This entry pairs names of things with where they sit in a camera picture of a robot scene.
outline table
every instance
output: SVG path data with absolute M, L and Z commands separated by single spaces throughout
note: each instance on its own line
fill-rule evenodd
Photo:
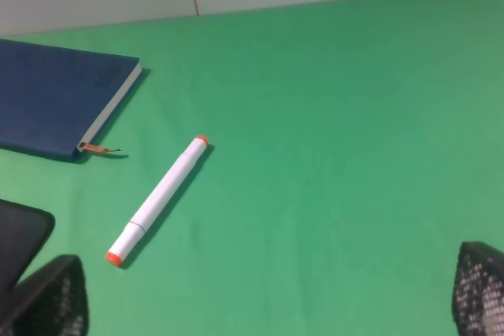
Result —
M 343 0 L 17 36 L 140 57 L 81 164 L 0 151 L 83 261 L 90 335 L 456 335 L 458 247 L 504 249 L 504 0 Z M 213 149 L 124 269 L 105 260 L 197 134 Z

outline marker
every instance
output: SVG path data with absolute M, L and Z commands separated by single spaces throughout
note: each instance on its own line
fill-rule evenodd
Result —
M 208 146 L 208 139 L 199 135 L 194 138 L 186 150 L 179 156 L 173 166 L 166 172 L 159 184 L 143 202 L 140 209 L 128 222 L 122 234 L 113 243 L 107 253 L 107 260 L 119 267 L 133 247 L 145 235 L 154 223 L 170 198 L 196 165 L 199 157 Z

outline notebook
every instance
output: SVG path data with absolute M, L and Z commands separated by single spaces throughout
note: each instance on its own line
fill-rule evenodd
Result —
M 0 147 L 75 160 L 141 72 L 138 58 L 0 39 Z

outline black mesh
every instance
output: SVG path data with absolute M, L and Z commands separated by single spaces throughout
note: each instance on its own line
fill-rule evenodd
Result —
M 84 336 L 88 323 L 84 274 L 76 256 L 52 260 L 0 304 L 0 336 Z
M 461 336 L 504 336 L 504 254 L 481 242 L 462 243 L 452 312 Z

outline green fabric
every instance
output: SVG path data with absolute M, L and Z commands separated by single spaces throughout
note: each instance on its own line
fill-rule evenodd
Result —
M 82 164 L 0 151 L 52 212 L 91 336 L 456 335 L 458 247 L 504 249 L 504 0 L 344 0 L 18 36 L 150 74 Z M 107 249 L 198 134 L 214 149 L 148 243 Z

